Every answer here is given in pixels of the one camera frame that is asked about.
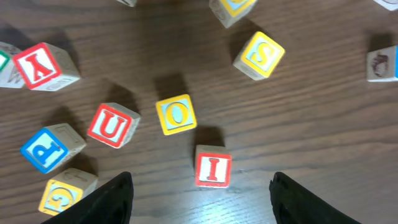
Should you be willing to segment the yellow O block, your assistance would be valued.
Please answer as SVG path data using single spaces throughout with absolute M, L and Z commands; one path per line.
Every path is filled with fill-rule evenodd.
M 155 104 L 163 134 L 166 136 L 197 127 L 197 119 L 190 95 L 183 94 Z

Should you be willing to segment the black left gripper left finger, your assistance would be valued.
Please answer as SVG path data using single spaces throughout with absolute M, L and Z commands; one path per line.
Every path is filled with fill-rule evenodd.
M 132 176 L 124 171 L 42 224 L 129 224 L 133 198 Z

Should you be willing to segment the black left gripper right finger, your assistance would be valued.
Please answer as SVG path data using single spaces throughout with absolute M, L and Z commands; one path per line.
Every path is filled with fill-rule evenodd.
M 277 224 L 359 224 L 283 172 L 274 174 L 269 191 Z

